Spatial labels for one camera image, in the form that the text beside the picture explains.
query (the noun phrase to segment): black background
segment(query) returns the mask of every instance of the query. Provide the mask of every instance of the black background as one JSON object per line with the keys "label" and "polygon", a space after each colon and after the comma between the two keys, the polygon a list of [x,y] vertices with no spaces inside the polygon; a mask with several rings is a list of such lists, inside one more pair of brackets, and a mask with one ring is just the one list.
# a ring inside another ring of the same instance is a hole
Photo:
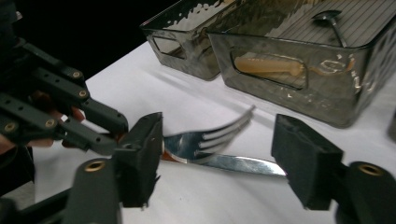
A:
{"label": "black background", "polygon": [[17,36],[89,78],[146,41],[144,21],[177,0],[14,0]]}

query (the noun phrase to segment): robotic hand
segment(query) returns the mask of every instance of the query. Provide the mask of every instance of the robotic hand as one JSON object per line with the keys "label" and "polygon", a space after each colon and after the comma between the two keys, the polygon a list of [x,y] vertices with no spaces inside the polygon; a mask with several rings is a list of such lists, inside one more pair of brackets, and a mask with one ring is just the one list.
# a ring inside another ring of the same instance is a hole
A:
{"label": "robotic hand", "polygon": [[[129,130],[120,112],[91,98],[80,71],[15,37],[16,19],[13,2],[0,0],[0,134],[19,146],[42,138],[65,140],[110,159],[81,164],[71,189],[25,210],[2,199],[0,223],[120,223],[120,204],[148,206],[154,191],[163,152],[162,113],[146,115]],[[31,97],[36,91],[46,93],[67,119],[40,110]],[[73,119],[72,107],[108,133]]]}
{"label": "robotic hand", "polygon": [[271,153],[304,208],[329,210],[335,200],[337,224],[396,223],[392,174],[365,161],[344,165],[344,151],[301,120],[276,116]]}

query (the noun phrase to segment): spoon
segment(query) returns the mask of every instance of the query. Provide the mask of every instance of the spoon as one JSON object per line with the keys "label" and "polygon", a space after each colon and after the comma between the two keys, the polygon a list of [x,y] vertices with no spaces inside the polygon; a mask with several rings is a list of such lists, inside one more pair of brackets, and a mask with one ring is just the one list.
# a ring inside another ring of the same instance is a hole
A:
{"label": "spoon", "polygon": [[338,16],[340,13],[341,13],[340,10],[326,10],[326,11],[319,12],[317,15],[312,17],[312,19],[314,19],[316,21],[328,21],[332,25],[332,28],[334,29],[335,34],[337,35],[338,42],[340,42],[340,44],[341,44],[341,46],[343,46],[343,48],[346,48],[347,42],[341,35],[341,32],[337,26],[337,22],[335,21],[335,17]]}

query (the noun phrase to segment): human hand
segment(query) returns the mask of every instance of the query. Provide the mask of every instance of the human hand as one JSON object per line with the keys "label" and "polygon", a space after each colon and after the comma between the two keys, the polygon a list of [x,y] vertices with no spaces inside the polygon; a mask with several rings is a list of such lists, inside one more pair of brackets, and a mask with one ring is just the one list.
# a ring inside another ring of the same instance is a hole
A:
{"label": "human hand", "polygon": [[[50,96],[47,95],[46,93],[42,91],[36,91],[35,93],[32,94],[31,96],[32,100],[35,102],[37,108],[40,110],[50,114],[59,122],[63,122],[61,120],[61,117],[64,115],[61,112],[59,112],[56,109],[55,103],[50,99]],[[72,107],[72,116],[73,118],[82,121],[85,119],[84,115],[82,112],[76,108]],[[27,146],[28,147],[51,147],[53,144],[53,139],[46,138],[46,139],[37,139],[30,141]],[[15,143],[10,142],[8,139],[6,139],[3,135],[0,134],[0,155],[8,152],[12,148],[14,148],[16,145]]]}

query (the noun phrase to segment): storage tray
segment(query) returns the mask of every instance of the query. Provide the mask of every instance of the storage tray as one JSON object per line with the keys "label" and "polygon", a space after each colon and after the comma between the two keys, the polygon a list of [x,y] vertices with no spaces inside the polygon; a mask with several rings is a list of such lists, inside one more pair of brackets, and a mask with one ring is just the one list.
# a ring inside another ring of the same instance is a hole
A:
{"label": "storage tray", "polygon": [[161,64],[211,80],[219,73],[206,28],[245,0],[182,0],[140,25]]}
{"label": "storage tray", "polygon": [[[325,10],[346,47],[313,20]],[[227,86],[345,128],[395,73],[395,14],[394,0],[249,0],[206,32]]]}

